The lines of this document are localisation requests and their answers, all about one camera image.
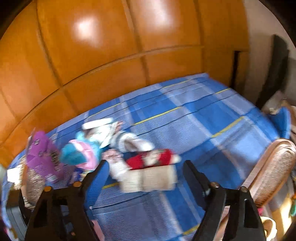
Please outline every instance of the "screw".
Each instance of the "screw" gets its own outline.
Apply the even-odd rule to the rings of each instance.
[[[240,187],[240,191],[242,191],[242,192],[248,192],[248,189],[246,187],[242,186],[242,187]]]
[[[81,182],[79,182],[79,181],[74,182],[74,183],[73,183],[73,186],[76,187],[76,188],[78,188],[78,187],[81,186]]]
[[[217,183],[217,182],[211,182],[210,185],[211,185],[211,187],[213,187],[213,188],[218,188],[218,187],[220,187],[219,183]]]
[[[44,191],[45,191],[45,192],[49,192],[51,189],[52,189],[51,186],[46,186],[46,187],[44,188]]]

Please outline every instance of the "wicker chair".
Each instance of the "wicker chair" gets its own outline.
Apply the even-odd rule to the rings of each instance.
[[[269,202],[287,181],[292,168],[295,166],[296,149],[293,142],[278,139],[271,143],[264,154],[244,181],[256,206],[262,207]],[[229,207],[225,207],[220,227],[215,240],[221,240],[228,220]]]

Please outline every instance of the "blue plaid blanket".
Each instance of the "blue plaid blanket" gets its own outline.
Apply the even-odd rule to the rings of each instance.
[[[182,175],[191,160],[210,181],[238,188],[278,133],[268,118],[234,90],[207,74],[154,84],[106,102],[48,133],[62,148],[75,138],[82,123],[104,117],[123,121],[123,129],[169,148],[182,157],[176,164],[178,184],[173,191],[121,193],[110,177],[92,207],[106,241],[190,240],[204,211],[194,201]],[[24,155],[11,163],[15,167]],[[66,186],[67,177],[54,185]],[[11,183],[4,177],[2,202]],[[9,226],[6,211],[3,217]]]

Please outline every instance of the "clothing pile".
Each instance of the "clothing pile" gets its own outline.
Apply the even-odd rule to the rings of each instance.
[[[69,185],[82,180],[106,160],[110,176],[120,183],[122,192],[172,190],[177,183],[175,163],[181,161],[169,149],[155,150],[152,143],[134,133],[121,130],[122,122],[104,118],[86,122],[76,139],[70,140],[60,154],[60,162],[74,165]],[[124,154],[132,157],[124,159]]]

